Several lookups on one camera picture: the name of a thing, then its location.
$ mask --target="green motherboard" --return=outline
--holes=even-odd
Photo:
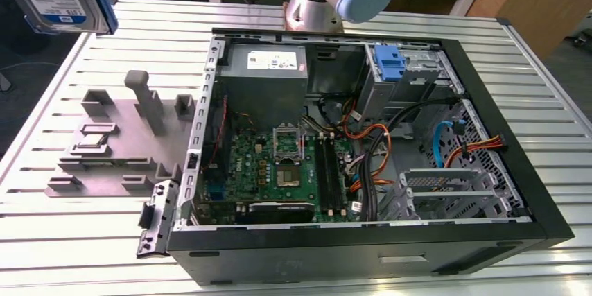
[[[231,143],[231,163],[228,169],[228,181],[220,191],[219,203],[212,202],[212,215],[216,216],[216,224],[232,222],[231,214],[236,202],[308,202],[316,206],[316,214],[312,222],[345,222],[353,219],[352,215],[343,211],[328,214],[320,209],[319,183],[316,178],[316,152],[313,136],[304,139],[279,137],[276,151],[292,152],[299,146],[303,148],[300,165],[293,163],[276,163],[273,160],[273,138],[271,134],[239,134]],[[335,140],[335,153],[339,163],[343,163],[351,150],[348,140]],[[340,176],[341,198],[345,201],[344,179]]]

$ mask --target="blue drive bay latch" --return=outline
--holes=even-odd
[[[405,73],[405,58],[401,56],[399,48],[393,45],[376,45],[373,52],[383,81],[397,82]]]

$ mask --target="aluminum table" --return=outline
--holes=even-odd
[[[0,294],[591,295],[592,127],[511,26],[383,13],[347,32],[461,42],[576,237],[472,275],[199,286],[173,259],[135,258],[144,198],[48,198],[88,89],[133,98],[129,69],[161,98],[200,96],[212,27],[283,27],[276,6],[119,0],[113,36],[81,34],[0,162]]]

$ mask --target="floor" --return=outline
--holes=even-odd
[[[243,3],[243,0],[225,0]],[[280,5],[281,0],[257,0],[264,5]],[[11,0],[0,0],[0,74],[11,88],[0,89],[0,157],[24,124],[41,94],[53,78],[76,41],[76,34],[45,36],[31,33]],[[592,119],[592,52],[576,49],[564,41],[545,65],[567,90],[581,111]]]

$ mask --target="case hinge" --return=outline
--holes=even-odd
[[[136,257],[169,256],[168,237],[173,227],[175,204],[177,203],[179,184],[165,180],[155,185],[149,202],[144,203],[137,225],[144,229],[137,245]]]

